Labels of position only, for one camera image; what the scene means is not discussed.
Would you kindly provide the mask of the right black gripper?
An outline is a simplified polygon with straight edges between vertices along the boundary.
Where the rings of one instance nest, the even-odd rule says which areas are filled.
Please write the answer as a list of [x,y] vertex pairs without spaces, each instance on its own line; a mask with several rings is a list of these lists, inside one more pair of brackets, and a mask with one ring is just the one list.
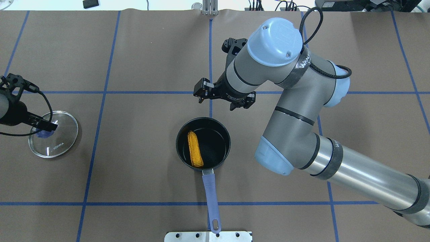
[[229,38],[224,41],[222,51],[227,53],[225,71],[220,78],[212,84],[209,79],[201,78],[193,89],[193,96],[198,103],[204,100],[221,98],[229,101],[230,111],[236,108],[248,109],[256,101],[256,85],[246,82],[235,67],[235,57],[247,43],[247,39]]

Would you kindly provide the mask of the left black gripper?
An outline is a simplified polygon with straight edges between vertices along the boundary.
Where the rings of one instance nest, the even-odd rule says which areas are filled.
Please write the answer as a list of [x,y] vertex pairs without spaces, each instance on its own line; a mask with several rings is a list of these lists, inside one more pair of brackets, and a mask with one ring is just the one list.
[[20,101],[23,91],[38,93],[39,87],[20,75],[9,73],[1,76],[1,97],[6,98],[6,111],[1,117],[1,124],[16,126],[24,123],[37,130],[55,131],[58,127],[50,121],[28,112],[26,105]]

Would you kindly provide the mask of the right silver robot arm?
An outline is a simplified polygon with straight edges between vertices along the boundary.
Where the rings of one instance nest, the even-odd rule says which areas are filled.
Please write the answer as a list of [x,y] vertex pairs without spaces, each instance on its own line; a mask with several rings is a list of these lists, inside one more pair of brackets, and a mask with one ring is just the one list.
[[202,78],[193,94],[199,102],[219,98],[230,102],[230,110],[247,109],[256,101],[257,87],[273,82],[283,93],[260,138],[258,163],[281,175],[303,170],[428,229],[429,179],[396,171],[313,132],[321,109],[346,96],[351,70],[313,55],[302,32],[289,20],[270,18],[248,39],[225,40],[224,72],[213,84]]

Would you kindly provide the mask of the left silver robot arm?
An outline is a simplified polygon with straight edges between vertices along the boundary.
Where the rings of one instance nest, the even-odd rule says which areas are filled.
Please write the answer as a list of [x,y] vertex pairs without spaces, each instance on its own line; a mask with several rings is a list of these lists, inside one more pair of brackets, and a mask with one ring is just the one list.
[[[43,117],[28,112],[25,103],[20,101],[24,91],[40,94],[48,108],[49,120]],[[0,121],[1,124],[6,126],[17,126],[19,124],[29,125],[36,130],[28,133],[29,136],[40,133],[41,131],[52,132],[57,130],[58,125],[52,123],[53,111],[46,95],[39,89],[39,87],[30,81],[27,81],[20,75],[9,73],[7,76],[1,76],[1,110]]]

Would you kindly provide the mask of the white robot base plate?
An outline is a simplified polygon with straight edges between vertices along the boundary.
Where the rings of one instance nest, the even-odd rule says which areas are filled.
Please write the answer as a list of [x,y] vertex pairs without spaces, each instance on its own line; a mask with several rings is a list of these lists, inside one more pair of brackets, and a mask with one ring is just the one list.
[[168,232],[165,242],[253,242],[252,232],[249,231],[211,231],[202,232]]

